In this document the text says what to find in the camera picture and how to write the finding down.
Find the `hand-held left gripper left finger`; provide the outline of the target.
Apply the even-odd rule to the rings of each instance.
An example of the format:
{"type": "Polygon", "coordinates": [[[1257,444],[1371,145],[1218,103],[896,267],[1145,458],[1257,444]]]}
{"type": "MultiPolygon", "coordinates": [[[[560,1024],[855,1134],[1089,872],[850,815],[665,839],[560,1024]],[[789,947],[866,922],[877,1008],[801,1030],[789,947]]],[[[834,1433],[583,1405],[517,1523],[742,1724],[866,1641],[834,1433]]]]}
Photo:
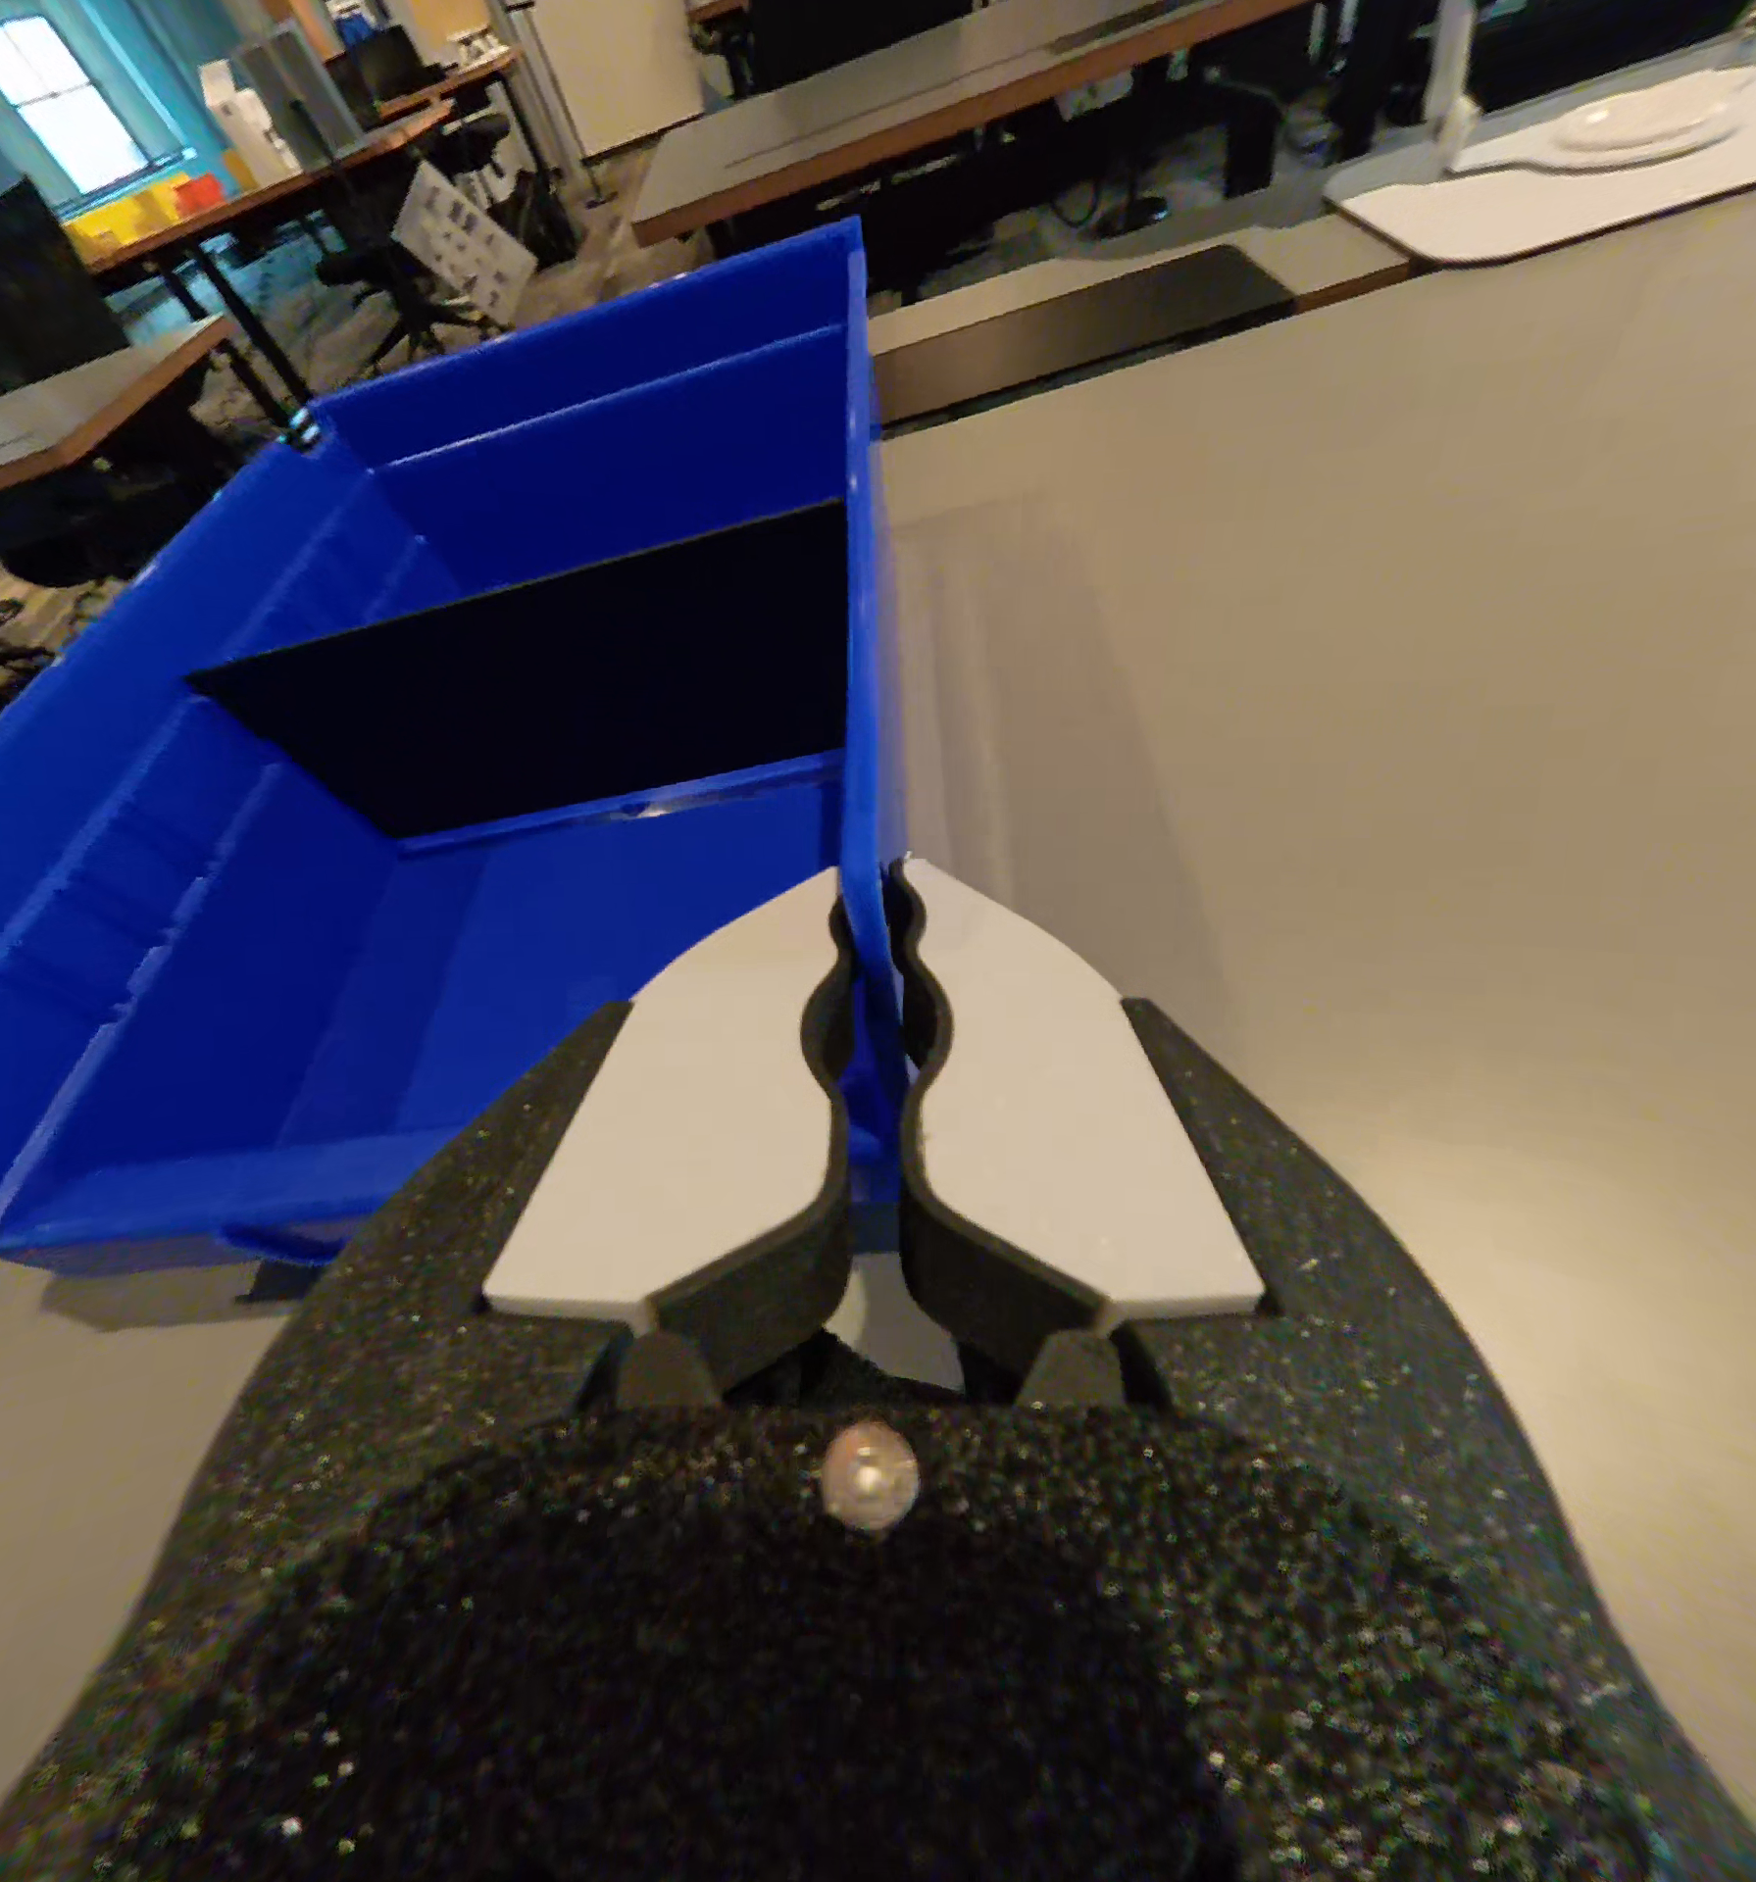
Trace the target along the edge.
{"type": "Polygon", "coordinates": [[[675,1335],[717,1389],[785,1361],[850,1279],[850,1044],[855,949],[828,867],[634,994],[487,1308],[675,1335]]]}

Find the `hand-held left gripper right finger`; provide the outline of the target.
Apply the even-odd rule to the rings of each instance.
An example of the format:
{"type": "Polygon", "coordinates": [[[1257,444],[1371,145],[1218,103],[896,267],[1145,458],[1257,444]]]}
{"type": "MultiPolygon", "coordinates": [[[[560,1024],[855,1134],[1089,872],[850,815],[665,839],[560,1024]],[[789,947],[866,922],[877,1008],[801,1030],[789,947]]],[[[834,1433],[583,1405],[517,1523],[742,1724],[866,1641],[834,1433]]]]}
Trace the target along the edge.
{"type": "Polygon", "coordinates": [[[890,860],[908,1085],[898,1279],[967,1397],[1014,1397],[1053,1335],[1267,1305],[1136,1012],[1080,949],[936,860],[890,860]]]}

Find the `blue plastic bin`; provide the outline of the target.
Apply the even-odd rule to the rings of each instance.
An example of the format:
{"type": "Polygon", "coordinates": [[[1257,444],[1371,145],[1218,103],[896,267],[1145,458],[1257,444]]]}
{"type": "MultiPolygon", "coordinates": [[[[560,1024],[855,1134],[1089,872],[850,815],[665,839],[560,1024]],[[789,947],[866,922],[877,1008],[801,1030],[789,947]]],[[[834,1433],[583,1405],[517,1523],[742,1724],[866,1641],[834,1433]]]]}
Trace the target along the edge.
{"type": "Polygon", "coordinates": [[[859,217],[320,397],[0,714],[0,1259],[321,1265],[585,1015],[834,867],[850,1156],[905,1090],[859,217]],[[845,505],[845,740],[384,839],[191,685],[232,658],[845,505]]]}

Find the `black bin divider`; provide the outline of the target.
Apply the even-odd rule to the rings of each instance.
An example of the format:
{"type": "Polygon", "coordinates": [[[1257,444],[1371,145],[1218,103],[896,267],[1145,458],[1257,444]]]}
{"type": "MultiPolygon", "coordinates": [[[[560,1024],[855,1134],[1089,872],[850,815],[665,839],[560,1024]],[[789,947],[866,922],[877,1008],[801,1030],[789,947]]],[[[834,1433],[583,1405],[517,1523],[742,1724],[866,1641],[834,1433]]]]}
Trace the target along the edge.
{"type": "Polygon", "coordinates": [[[845,505],[191,672],[384,839],[566,812],[845,740],[845,505]]]}

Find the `black office chair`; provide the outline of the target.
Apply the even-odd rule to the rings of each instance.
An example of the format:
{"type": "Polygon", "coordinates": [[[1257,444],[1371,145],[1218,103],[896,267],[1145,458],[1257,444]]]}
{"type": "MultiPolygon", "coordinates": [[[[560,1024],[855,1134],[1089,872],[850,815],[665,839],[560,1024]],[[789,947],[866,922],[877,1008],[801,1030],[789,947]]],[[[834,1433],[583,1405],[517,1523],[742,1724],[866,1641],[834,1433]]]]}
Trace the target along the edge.
{"type": "Polygon", "coordinates": [[[321,251],[311,261],[311,280],[321,287],[351,287],[356,300],[384,295],[395,305],[386,332],[366,347],[362,373],[380,373],[386,353],[405,347],[410,364],[423,353],[443,353],[443,327],[483,332],[483,318],[461,305],[426,295],[417,261],[395,241],[356,241],[344,251],[321,251]]]}

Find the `white picture sheet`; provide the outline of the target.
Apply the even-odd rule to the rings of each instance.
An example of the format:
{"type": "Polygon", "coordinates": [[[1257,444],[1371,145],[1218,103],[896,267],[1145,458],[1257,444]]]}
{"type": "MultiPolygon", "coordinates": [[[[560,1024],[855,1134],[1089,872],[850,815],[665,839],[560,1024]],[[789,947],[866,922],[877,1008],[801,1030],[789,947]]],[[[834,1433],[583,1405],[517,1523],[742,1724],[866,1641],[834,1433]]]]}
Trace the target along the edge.
{"type": "Polygon", "coordinates": [[[487,318],[487,327],[517,327],[535,256],[443,178],[431,160],[417,160],[386,232],[417,267],[487,318]]]}

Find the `grey desk wooden edge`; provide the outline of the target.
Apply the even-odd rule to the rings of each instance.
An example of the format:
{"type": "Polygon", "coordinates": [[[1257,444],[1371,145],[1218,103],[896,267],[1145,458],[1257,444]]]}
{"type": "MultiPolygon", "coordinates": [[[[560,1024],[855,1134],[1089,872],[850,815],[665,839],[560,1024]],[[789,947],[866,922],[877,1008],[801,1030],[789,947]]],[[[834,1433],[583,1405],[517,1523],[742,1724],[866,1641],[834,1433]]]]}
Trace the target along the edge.
{"type": "Polygon", "coordinates": [[[241,323],[218,315],[0,392],[0,492],[93,458],[232,338],[241,323]]]}

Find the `wooden desk black legs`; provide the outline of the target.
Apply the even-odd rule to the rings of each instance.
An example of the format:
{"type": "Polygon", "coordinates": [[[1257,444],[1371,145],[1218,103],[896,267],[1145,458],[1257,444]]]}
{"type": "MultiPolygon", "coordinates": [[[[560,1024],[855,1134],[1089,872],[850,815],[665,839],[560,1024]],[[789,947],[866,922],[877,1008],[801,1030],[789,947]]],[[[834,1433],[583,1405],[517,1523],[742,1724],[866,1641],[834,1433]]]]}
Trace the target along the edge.
{"type": "Polygon", "coordinates": [[[431,137],[438,123],[450,123],[450,112],[451,112],[450,99],[431,99],[431,103],[372,132],[344,160],[311,166],[303,173],[284,173],[277,184],[259,184],[249,194],[211,206],[211,209],[197,209],[178,226],[151,229],[151,232],[119,242],[119,251],[85,256],[85,267],[119,287],[131,280],[146,280],[151,265],[193,261],[211,241],[269,232],[277,226],[292,226],[307,209],[320,209],[321,194],[340,194],[344,184],[351,184],[380,160],[395,160],[395,154],[413,148],[423,137],[431,137]]]}

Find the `long grey desk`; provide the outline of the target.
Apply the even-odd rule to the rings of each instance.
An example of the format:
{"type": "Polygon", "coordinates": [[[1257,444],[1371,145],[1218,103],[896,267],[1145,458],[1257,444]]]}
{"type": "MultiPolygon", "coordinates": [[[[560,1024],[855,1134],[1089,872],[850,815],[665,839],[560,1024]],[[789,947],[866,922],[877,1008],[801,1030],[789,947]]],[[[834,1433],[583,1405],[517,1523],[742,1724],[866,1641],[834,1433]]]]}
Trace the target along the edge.
{"type": "Polygon", "coordinates": [[[1004,0],[665,132],[634,200],[644,251],[927,154],[1080,87],[1199,49],[1300,0],[1004,0]]]}

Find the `white partition panel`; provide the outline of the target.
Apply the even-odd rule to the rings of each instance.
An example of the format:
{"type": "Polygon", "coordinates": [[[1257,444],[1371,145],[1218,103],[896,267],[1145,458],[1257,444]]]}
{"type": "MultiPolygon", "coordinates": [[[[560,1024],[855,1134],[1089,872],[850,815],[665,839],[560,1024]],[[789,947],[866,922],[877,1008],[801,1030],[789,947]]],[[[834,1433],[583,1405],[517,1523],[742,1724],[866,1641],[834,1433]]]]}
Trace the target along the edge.
{"type": "Polygon", "coordinates": [[[585,160],[700,118],[700,56],[683,0],[535,0],[535,44],[585,160]]]}

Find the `yellow storage bins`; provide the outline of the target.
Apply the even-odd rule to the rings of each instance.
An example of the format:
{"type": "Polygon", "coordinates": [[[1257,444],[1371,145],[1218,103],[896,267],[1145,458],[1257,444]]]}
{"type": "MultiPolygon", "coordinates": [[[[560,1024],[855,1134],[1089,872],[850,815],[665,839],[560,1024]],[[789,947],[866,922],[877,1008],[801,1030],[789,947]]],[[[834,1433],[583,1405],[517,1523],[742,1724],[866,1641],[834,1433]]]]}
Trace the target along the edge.
{"type": "Polygon", "coordinates": [[[114,261],[119,251],[132,251],[141,241],[173,229],[183,184],[191,173],[166,173],[101,209],[65,217],[74,256],[93,265],[93,261],[114,261]]]}

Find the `black monitor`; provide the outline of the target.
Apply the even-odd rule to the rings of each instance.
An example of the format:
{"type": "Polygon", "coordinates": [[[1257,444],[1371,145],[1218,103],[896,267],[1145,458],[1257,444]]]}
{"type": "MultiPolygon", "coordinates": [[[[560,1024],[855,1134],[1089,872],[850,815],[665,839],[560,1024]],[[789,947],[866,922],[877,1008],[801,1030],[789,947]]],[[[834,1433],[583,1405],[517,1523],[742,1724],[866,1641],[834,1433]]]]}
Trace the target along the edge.
{"type": "Polygon", "coordinates": [[[35,178],[0,194],[0,392],[125,353],[131,332],[35,178]]]}

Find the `white carton box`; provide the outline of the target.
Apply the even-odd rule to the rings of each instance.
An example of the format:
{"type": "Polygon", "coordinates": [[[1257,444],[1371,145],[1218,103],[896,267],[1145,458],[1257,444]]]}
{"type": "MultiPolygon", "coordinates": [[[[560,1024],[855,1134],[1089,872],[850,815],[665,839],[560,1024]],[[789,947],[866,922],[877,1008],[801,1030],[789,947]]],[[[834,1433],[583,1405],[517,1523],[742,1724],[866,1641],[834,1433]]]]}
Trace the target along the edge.
{"type": "Polygon", "coordinates": [[[197,89],[203,89],[203,112],[216,115],[226,137],[227,173],[241,178],[241,190],[252,194],[252,190],[303,173],[299,154],[275,132],[269,103],[259,99],[259,89],[241,87],[227,59],[197,67],[197,89]]]}

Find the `paned window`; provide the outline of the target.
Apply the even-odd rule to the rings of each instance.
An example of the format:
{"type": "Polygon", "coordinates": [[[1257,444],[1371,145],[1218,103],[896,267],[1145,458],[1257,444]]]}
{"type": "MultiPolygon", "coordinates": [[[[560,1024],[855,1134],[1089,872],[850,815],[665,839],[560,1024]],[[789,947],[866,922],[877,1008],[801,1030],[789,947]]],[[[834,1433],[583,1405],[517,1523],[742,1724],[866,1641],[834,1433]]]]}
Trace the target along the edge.
{"type": "Polygon", "coordinates": [[[0,22],[0,99],[74,194],[105,194],[151,168],[151,148],[43,8],[0,22]]]}

